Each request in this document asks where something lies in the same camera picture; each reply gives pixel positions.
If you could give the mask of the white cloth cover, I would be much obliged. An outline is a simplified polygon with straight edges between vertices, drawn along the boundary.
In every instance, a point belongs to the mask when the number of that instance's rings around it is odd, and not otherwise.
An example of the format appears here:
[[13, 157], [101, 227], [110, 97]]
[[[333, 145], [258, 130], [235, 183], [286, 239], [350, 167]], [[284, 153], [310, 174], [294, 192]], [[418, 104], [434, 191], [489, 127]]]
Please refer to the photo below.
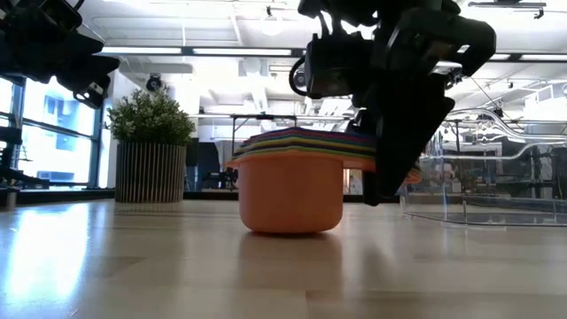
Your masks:
[[231, 140], [218, 140], [214, 143], [218, 152], [220, 171], [222, 173], [229, 172], [234, 180], [238, 178], [238, 170], [230, 163], [233, 160], [233, 152], [236, 152], [242, 143], [243, 141], [232, 143]]

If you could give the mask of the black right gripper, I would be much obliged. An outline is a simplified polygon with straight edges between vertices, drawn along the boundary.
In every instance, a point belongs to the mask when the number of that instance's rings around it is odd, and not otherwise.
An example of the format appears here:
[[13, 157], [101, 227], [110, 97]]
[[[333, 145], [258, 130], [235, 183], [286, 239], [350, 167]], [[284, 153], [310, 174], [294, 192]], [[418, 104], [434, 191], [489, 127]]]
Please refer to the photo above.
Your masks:
[[454, 100], [448, 77], [431, 74], [440, 61], [473, 75], [496, 52], [496, 32], [456, 6], [377, 6], [365, 108], [355, 133], [376, 137], [375, 172], [362, 175], [364, 203], [377, 206], [395, 195]]

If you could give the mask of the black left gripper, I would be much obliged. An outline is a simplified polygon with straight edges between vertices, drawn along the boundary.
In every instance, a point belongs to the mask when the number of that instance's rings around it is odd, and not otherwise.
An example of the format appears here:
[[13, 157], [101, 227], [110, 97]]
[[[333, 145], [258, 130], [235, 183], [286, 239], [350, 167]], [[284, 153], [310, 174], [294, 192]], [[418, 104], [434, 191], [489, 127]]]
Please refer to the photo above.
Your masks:
[[116, 58], [99, 56], [103, 44], [59, 27], [41, 8], [44, 0], [0, 0], [0, 74], [57, 81], [80, 103], [100, 109], [117, 69]]

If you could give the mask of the black table frame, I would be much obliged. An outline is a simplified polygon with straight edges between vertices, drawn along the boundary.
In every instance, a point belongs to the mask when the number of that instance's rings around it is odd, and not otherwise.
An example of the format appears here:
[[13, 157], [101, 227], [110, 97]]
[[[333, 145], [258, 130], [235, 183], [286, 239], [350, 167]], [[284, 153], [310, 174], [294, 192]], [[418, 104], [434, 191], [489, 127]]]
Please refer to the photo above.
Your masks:
[[[114, 198], [114, 190], [23, 190], [16, 194], [16, 204], [44, 205], [58, 202], [89, 201]], [[228, 200], [238, 201], [237, 192], [185, 192], [184, 200]], [[431, 196], [426, 194], [411, 194], [412, 203], [419, 202], [424, 205], [451, 204], [459, 205], [463, 200], [468, 205], [494, 206], [501, 208], [514, 208], [524, 210], [538, 210], [543, 212], [557, 212], [567, 214], [567, 200], [543, 198], [496, 198], [481, 196], [460, 196], [449, 194]]]

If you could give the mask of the potted plant in striped pot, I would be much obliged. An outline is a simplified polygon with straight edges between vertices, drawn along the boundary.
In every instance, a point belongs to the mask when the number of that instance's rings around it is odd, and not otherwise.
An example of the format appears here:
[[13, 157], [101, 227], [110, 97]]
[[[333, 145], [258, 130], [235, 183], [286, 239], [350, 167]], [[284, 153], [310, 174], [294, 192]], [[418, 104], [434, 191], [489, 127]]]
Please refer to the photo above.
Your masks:
[[170, 88], [135, 89], [108, 111], [117, 141], [115, 200], [171, 203], [183, 199], [185, 158], [196, 130]]

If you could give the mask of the purple plastic measuring cup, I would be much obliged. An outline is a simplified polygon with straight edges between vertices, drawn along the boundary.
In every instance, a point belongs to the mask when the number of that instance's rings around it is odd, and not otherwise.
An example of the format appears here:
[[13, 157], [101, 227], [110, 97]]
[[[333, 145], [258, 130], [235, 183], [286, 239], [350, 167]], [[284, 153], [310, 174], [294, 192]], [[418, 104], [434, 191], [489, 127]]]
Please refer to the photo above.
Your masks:
[[292, 145], [298, 145], [298, 146], [309, 147], [309, 148], [331, 148], [331, 149], [337, 149], [337, 150], [356, 150], [356, 151], [362, 151], [362, 152], [376, 152], [374, 149], [370, 149], [370, 150], [355, 149], [355, 148], [345, 147], [344, 145], [333, 146], [333, 145], [324, 145], [324, 144], [286, 143], [286, 144], [254, 144], [254, 145], [249, 145], [247, 147], [241, 147], [235, 153], [247, 152], [247, 151], [256, 150], [256, 149], [273, 148], [273, 147], [277, 147], [277, 148], [288, 147], [288, 146], [292, 146]]

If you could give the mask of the red plastic measuring cup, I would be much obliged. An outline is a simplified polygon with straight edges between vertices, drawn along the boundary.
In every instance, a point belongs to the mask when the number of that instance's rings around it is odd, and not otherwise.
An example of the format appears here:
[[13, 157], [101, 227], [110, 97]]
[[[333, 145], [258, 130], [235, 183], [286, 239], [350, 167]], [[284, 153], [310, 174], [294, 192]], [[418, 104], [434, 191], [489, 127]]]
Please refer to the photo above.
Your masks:
[[354, 142], [356, 144], [373, 144], [376, 141], [376, 138], [374, 136], [293, 127], [269, 131], [267, 133], [252, 136], [248, 139], [248, 142], [259, 142], [260, 140], [285, 136], [299, 136], [320, 140], [327, 139], [331, 141]]

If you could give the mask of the teal plastic measuring cup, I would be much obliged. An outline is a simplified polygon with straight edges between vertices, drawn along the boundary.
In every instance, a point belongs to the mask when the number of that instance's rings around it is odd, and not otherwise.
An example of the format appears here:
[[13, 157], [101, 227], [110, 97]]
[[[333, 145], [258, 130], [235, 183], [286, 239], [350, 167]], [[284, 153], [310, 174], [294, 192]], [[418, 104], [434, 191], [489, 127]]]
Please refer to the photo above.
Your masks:
[[252, 136], [251, 138], [247, 139], [242, 143], [242, 147], [249, 146], [253, 143], [279, 140], [288, 137], [298, 137], [298, 138], [303, 138], [318, 142], [353, 144], [359, 146], [374, 146], [376, 143], [376, 139], [372, 136], [347, 134], [341, 132], [290, 128], [284, 130], [271, 131], [257, 136]]

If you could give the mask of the clear plastic basket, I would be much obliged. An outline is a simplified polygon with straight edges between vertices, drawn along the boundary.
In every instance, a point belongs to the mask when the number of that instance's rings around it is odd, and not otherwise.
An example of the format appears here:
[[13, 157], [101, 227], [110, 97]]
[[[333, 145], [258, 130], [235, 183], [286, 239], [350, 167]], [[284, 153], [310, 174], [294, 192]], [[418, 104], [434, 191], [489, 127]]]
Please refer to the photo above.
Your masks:
[[404, 214], [485, 225], [567, 226], [567, 121], [452, 111], [400, 189]]

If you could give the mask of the orange plastic measuring cup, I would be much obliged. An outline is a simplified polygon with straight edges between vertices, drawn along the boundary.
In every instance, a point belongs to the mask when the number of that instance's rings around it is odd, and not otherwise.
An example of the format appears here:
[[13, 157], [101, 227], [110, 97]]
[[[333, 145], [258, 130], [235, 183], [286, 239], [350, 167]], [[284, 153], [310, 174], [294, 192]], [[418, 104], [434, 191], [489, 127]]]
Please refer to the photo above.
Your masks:
[[242, 155], [239, 215], [246, 228], [269, 234], [308, 234], [335, 228], [343, 217], [343, 171], [376, 171], [370, 159], [299, 150]]

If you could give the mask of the large window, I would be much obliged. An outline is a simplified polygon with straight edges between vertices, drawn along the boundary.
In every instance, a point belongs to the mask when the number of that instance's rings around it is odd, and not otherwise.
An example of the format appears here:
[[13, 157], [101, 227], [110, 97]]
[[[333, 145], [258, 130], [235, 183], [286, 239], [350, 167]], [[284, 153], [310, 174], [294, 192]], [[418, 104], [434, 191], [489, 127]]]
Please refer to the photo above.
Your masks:
[[25, 175], [54, 184], [86, 184], [91, 179], [95, 119], [99, 115], [51, 77], [20, 85], [0, 78], [0, 127], [17, 127], [12, 165]]

